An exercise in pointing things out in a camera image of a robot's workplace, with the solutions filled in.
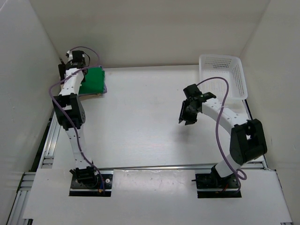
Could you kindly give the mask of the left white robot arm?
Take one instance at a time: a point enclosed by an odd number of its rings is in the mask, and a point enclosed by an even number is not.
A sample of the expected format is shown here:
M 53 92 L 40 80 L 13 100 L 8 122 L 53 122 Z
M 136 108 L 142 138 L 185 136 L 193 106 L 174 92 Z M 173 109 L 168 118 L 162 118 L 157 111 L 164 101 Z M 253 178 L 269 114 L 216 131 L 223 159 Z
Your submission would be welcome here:
M 86 120 L 85 111 L 79 99 L 79 89 L 88 65 L 85 60 L 85 52 L 70 50 L 66 53 L 68 62 L 63 61 L 58 65 L 63 86 L 58 95 L 53 96 L 52 103 L 58 123 L 66 131 L 75 159 L 75 169 L 70 172 L 77 182 L 85 183 L 96 179 L 92 160 L 85 156 L 86 146 L 83 135 L 83 125 Z

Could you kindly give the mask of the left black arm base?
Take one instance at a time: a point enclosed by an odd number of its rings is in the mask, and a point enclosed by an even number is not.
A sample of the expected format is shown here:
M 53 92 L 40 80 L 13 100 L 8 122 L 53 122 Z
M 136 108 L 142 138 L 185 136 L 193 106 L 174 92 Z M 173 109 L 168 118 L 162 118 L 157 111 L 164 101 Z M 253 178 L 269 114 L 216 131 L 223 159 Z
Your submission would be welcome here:
M 113 186 L 113 170 L 100 171 L 104 181 L 105 191 L 100 177 L 97 175 L 92 182 L 79 182 L 74 172 L 70 183 L 69 196 L 80 197 L 111 197 Z

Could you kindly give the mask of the green t shirt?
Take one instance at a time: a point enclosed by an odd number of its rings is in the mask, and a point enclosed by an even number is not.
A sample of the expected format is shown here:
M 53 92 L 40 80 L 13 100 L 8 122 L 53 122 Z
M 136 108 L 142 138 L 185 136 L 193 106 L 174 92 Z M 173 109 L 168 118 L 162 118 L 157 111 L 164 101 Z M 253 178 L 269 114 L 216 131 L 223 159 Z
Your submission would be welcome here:
M 91 68 L 85 76 L 85 81 L 81 83 L 80 94 L 102 93 L 103 74 L 100 67 Z

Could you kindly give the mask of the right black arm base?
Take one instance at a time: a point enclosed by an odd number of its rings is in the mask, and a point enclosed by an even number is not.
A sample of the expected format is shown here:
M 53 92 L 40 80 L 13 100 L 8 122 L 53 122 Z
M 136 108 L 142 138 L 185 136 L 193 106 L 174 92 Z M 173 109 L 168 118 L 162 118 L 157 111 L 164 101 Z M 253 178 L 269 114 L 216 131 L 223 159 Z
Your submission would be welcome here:
M 242 197 L 241 192 L 238 191 L 239 184 L 234 174 L 216 181 L 209 173 L 197 173 L 191 181 L 196 183 L 197 198 L 199 199 Z

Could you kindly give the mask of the purple t shirt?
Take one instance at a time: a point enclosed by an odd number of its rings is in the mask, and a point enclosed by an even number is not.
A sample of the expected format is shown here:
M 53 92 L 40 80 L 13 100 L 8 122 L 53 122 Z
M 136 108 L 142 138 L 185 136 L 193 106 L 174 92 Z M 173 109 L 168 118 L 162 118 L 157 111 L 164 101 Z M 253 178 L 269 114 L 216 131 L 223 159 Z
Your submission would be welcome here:
M 107 93 L 107 85 L 105 83 L 105 71 L 102 66 L 100 66 L 100 68 L 101 68 L 102 74 L 103 74 L 103 91 L 102 91 L 102 93 L 105 94 L 105 93 Z

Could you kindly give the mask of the beige t shirt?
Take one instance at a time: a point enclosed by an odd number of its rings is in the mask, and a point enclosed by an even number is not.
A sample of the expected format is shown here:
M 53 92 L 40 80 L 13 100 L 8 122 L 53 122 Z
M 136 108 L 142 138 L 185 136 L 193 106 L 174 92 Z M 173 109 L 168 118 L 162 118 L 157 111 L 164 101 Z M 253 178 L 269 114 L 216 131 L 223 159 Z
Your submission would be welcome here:
M 88 93 L 88 94 L 80 94 L 79 97 L 91 97 L 91 98 L 96 97 L 96 98 L 98 98 L 102 95 L 103 95 L 103 93 Z

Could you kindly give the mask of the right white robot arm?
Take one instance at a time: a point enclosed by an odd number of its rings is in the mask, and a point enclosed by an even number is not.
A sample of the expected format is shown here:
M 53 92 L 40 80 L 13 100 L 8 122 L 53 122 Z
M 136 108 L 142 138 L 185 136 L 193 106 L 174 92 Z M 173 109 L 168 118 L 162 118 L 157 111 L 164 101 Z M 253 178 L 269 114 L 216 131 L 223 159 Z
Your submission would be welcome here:
M 183 90 L 186 99 L 182 102 L 179 123 L 192 125 L 197 122 L 197 115 L 202 113 L 216 122 L 216 139 L 221 126 L 230 135 L 229 154 L 221 151 L 223 160 L 216 164 L 211 173 L 218 179 L 227 178 L 236 173 L 244 164 L 267 153 L 267 145 L 263 125 L 258 119 L 249 120 L 224 107 L 217 97 L 210 93 L 202 93 L 196 84 Z

